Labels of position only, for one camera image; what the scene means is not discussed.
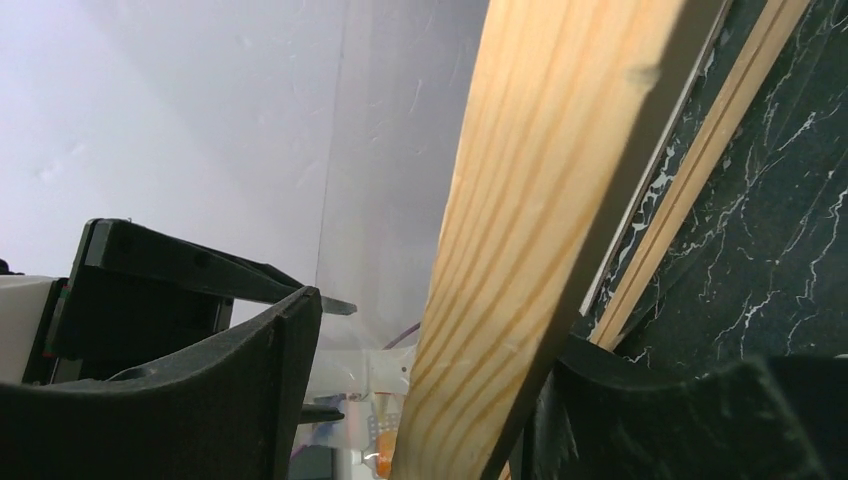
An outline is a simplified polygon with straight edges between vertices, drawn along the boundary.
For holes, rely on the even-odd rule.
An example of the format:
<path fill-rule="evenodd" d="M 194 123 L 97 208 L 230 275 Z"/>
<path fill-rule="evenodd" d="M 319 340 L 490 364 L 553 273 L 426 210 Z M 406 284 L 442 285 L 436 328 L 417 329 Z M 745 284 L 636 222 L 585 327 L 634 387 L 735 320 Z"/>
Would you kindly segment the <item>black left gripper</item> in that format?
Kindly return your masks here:
<path fill-rule="evenodd" d="M 24 380 L 50 384 L 64 360 L 105 380 L 228 329 L 235 300 L 274 304 L 302 286 L 268 264 L 94 219 L 50 288 Z"/>

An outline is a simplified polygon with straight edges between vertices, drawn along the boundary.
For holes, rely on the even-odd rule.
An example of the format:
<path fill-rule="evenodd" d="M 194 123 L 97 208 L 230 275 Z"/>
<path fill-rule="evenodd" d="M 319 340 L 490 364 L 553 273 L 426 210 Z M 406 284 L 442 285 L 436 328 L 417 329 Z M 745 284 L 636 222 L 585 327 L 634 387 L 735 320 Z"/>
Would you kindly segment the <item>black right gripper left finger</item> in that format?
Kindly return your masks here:
<path fill-rule="evenodd" d="M 284 479 L 321 321 L 304 287 L 104 380 L 1 388 L 5 479 Z"/>

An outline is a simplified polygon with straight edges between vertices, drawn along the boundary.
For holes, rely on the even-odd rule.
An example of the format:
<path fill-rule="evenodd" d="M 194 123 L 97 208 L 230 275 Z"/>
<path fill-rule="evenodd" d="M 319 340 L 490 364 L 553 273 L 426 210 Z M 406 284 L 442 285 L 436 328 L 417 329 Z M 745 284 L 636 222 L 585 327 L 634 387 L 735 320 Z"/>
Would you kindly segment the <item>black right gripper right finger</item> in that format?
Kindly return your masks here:
<path fill-rule="evenodd" d="M 680 379 L 570 337 L 510 469 L 516 479 L 843 479 L 847 363 L 754 358 Z"/>

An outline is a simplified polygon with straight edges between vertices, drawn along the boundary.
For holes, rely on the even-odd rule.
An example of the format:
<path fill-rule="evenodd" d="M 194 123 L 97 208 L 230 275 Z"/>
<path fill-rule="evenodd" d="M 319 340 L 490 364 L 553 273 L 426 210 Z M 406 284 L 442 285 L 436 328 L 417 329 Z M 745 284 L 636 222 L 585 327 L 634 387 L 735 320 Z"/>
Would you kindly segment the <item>light wooden picture frame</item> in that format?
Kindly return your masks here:
<path fill-rule="evenodd" d="M 395 479 L 495 479 L 676 101 L 708 1 L 494 1 L 482 32 Z"/>

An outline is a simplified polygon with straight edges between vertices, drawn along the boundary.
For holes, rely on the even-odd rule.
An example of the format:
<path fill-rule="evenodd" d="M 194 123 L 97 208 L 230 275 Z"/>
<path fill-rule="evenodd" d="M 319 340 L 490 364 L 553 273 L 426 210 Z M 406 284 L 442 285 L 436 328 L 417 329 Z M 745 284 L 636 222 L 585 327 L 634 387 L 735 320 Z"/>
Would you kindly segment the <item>clear plastic cover sheet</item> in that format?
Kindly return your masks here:
<path fill-rule="evenodd" d="M 625 150 L 625 160 L 637 168 L 627 170 L 631 175 L 627 206 L 614 217 L 616 230 L 580 306 L 587 330 L 599 322 L 613 299 L 716 96 L 719 78 L 712 71 L 726 43 L 726 30 L 738 22 L 749 25 L 746 10 L 758 13 L 762 7 L 760 1 L 696 1 L 694 5 L 697 11 L 686 15 L 684 29 L 667 49 L 663 76 L 650 93 Z"/>

